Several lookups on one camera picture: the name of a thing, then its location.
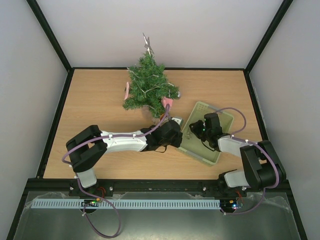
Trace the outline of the green perforated plastic basket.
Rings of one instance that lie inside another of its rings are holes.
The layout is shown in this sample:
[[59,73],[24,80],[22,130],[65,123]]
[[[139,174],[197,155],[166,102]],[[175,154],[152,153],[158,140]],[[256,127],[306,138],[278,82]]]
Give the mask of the green perforated plastic basket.
[[229,133],[233,121],[232,114],[198,101],[181,130],[182,142],[177,150],[207,165],[215,165],[221,153],[214,134],[220,137]]

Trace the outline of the pink felt bow ornament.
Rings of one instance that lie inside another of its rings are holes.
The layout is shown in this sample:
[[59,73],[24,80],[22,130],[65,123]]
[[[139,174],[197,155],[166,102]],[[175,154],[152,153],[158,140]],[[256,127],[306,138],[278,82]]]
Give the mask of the pink felt bow ornament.
[[173,105],[173,99],[172,98],[163,97],[162,100],[161,100],[161,103],[162,103],[164,108],[166,108],[167,105],[169,105],[169,108],[171,108],[172,105]]

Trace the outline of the silver star ornament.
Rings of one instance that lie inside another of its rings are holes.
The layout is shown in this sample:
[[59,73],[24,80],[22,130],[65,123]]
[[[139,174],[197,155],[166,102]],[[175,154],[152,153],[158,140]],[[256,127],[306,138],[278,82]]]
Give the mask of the silver star ornament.
[[145,47],[146,53],[148,53],[150,56],[153,56],[155,53],[151,47],[150,38],[146,36],[144,33],[142,35],[144,39],[144,47]]

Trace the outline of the silver merry christmas sign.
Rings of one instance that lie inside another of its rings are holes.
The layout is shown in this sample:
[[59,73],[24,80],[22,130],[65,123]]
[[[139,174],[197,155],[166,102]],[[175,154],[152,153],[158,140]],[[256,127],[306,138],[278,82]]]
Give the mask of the silver merry christmas sign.
[[192,132],[186,132],[185,134],[184,134],[184,137],[187,139],[187,140],[191,140],[192,139],[192,135],[193,135],[193,133]]

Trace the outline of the snowman ornament brown hat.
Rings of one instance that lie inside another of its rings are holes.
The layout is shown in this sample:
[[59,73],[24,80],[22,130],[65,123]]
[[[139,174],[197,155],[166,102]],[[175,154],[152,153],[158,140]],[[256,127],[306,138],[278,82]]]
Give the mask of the snowman ornament brown hat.
[[160,116],[160,120],[161,120],[163,123],[166,122],[166,121],[168,120],[168,115],[166,115],[165,113],[162,114],[162,115]]

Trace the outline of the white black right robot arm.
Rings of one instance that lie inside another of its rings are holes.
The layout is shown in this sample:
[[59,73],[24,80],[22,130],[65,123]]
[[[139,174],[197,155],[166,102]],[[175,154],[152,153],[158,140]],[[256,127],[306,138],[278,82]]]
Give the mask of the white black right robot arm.
[[229,196],[239,187],[255,191],[274,189],[286,180],[286,171],[269,140],[250,141],[224,132],[217,113],[205,114],[204,120],[191,123],[189,129],[212,150],[241,158],[242,170],[219,175],[218,191],[222,195]]

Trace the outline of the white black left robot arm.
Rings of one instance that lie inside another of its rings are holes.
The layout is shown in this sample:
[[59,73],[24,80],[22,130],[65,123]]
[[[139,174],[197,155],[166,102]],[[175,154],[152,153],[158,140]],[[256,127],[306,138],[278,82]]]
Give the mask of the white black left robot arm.
[[107,132],[90,125],[66,143],[70,165],[83,188],[97,183],[94,165],[104,155],[113,152],[149,152],[182,143],[182,119],[170,117],[159,126],[152,125],[135,132]]

